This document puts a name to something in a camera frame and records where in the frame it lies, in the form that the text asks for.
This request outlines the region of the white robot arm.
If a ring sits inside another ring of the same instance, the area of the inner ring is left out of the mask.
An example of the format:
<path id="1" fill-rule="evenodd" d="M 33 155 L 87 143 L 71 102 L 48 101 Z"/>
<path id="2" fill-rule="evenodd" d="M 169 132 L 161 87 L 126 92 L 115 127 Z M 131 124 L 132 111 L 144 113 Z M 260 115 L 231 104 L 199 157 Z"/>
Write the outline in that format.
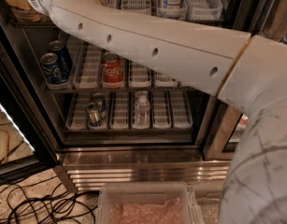
<path id="1" fill-rule="evenodd" d="M 230 164 L 219 224 L 287 224 L 287 46 L 234 30 L 51 0 L 51 20 L 97 47 L 215 95 L 250 121 Z"/>

